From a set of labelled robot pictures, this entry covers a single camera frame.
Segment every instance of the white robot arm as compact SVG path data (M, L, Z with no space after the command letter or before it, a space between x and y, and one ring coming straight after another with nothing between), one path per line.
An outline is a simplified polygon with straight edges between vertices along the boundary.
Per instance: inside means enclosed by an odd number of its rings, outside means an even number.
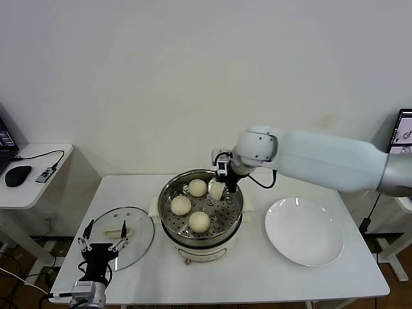
M267 167L339 191L412 196L412 156L383 153L360 140L250 126L227 162L228 187L256 167Z

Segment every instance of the electric steamer pot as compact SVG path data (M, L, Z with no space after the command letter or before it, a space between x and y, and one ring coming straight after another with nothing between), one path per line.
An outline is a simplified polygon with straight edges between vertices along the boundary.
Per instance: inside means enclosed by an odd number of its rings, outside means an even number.
M209 185L208 193L201 197L189 194L188 184L193 179L202 179ZM209 249L228 241L239 229L242 219L243 196L238 187L236 193L224 194L223 201L210 197L211 182L216 179L214 171L195 169L174 177L162 189L158 199L158 212L165 233L180 246L191 249ZM178 195L187 196L192 203L191 211L177 216L171 211L172 199ZM203 211L211 219L207 232L198 234L189 228L189 217L196 211Z

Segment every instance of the white table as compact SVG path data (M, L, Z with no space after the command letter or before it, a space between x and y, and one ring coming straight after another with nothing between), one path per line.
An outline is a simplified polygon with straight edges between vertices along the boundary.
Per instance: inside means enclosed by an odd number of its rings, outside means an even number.
M394 199L404 212L412 214L412 201L409 198ZM399 217L396 216L396 218L388 218L388 220L393 221L396 219L399 219ZM397 254L412 244L412 225L410 225L405 233L391 245L389 245L384 238L377 238L377 242L382 249L382 252L378 254L379 263L389 263L399 281L408 281L409 277L402 267L402 264L400 264Z
M259 174L270 183L271 174ZM135 206L146 211L172 176L106 176L90 204L76 235L91 219L115 207ZM389 294L373 256L363 241L340 196L334 190L278 176L276 186L264 190L250 180L239 183L254 211L242 223L238 240L228 254L209 263L187 266L159 224L146 255L127 269L115 272L106 290L107 304L205 304L265 303L321 299L324 308L342 308L360 297ZM304 267L282 256L265 234L264 217L269 206L287 196L301 196L326 207L341 223L345 248L342 255L325 267ZM73 242L57 276L52 292L71 290L82 277L82 261Z
M32 208L49 184L51 184L53 178L59 172L61 166L73 150L73 146L71 144L27 144L21 146L18 155L22 157L40 155L53 150L64 150L65 154L59 162L57 170L52 174L46 183L37 183L35 180L47 167L51 167L55 162L57 162L62 153L52 153L36 159L21 160L10 163L6 170L0 175L0 210L24 210ZM31 165L32 171L20 186L7 187L5 183L5 175L7 171L20 165ZM20 228L18 222L15 222L12 218L7 216L6 212L2 212L0 216L0 231L37 258L30 274L37 274L41 272L41 269L44 266L51 266L53 264L54 258L49 252L53 249L55 241L48 242L44 248L40 247L25 233L22 228ZM63 259L64 258L58 258L56 260L56 265L61 265ZM27 279L30 283L34 283L36 280L37 276L31 276Z

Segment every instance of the computer mouse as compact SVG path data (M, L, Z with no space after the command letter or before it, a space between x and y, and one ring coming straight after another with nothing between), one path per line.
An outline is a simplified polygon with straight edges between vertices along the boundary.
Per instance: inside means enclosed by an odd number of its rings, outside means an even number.
M6 186L17 187L21 185L31 170L32 167L29 165L16 166L10 169L5 175Z

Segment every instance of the steamed bun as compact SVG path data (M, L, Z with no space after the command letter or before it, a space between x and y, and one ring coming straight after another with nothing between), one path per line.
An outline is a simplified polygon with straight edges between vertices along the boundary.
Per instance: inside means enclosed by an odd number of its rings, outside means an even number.
M191 211L192 203L186 196L179 195L172 200L170 208L175 215L184 216Z
M196 211L189 217L189 227L195 233L206 232L211 225L211 219L203 211Z
M207 192L207 184L202 179L194 179L189 182L189 194L191 196L200 197Z

